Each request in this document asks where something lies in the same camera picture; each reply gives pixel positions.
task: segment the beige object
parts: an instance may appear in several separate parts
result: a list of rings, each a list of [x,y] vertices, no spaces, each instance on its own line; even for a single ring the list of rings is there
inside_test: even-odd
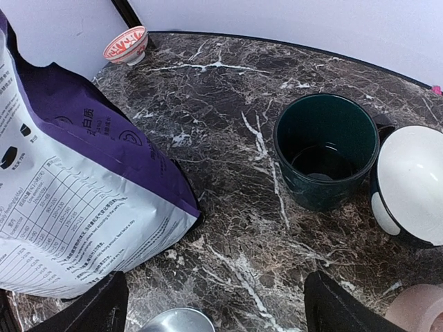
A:
[[[407,332],[443,332],[443,288],[422,284],[406,289],[385,318]]]

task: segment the marble tabletop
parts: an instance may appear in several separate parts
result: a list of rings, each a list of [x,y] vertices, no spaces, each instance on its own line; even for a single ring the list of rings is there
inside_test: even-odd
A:
[[[443,281],[440,249],[390,239],[371,215],[368,183],[337,210],[297,206],[275,161],[272,130],[291,101],[337,93],[398,126],[442,130],[443,98],[386,72],[265,41],[152,35],[157,48],[133,68],[108,65],[100,90],[192,183],[206,222],[127,273],[128,332],[161,311],[202,308],[221,332],[306,331],[303,282],[324,270],[383,314],[405,287]],[[27,329],[66,306],[9,294]]]

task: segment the dark green mug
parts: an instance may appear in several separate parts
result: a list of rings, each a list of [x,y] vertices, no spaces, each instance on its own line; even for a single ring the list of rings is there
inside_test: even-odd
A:
[[[374,120],[355,102],[307,95],[278,118],[274,144],[295,201],[313,211],[337,208],[363,182],[379,154]]]

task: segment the white bowl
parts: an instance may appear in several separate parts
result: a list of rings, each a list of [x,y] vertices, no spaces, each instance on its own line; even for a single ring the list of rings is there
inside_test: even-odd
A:
[[[443,245],[443,134],[423,126],[394,131],[381,146],[372,211],[388,234]]]
[[[145,57],[148,35],[144,26],[136,26],[111,41],[103,52],[106,60],[133,66]]]

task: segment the purple and white bag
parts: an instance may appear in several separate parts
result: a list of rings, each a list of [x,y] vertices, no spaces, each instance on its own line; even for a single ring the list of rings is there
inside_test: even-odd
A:
[[[0,12],[0,288],[83,294],[200,217],[181,171],[97,88],[18,53]]]

